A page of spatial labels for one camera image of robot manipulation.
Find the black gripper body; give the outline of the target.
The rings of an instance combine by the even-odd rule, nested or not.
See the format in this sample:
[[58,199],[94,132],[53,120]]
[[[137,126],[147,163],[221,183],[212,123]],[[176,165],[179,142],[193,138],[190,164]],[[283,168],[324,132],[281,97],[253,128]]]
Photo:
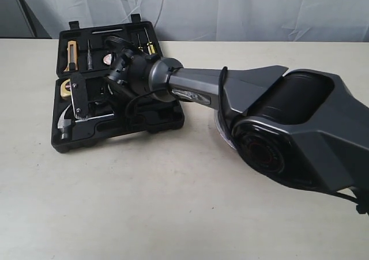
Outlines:
[[86,80],[87,119],[110,113],[127,118],[136,115],[138,95],[132,90],[128,73],[138,48],[134,45],[113,45],[112,54],[109,68]]

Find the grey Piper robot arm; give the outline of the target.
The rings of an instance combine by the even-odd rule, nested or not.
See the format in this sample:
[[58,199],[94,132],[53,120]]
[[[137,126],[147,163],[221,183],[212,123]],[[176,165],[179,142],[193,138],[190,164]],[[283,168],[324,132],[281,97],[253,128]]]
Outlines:
[[131,97],[183,100],[217,111],[239,156],[285,186],[368,190],[368,107],[336,74],[274,65],[189,69],[177,59],[123,47],[106,81]]

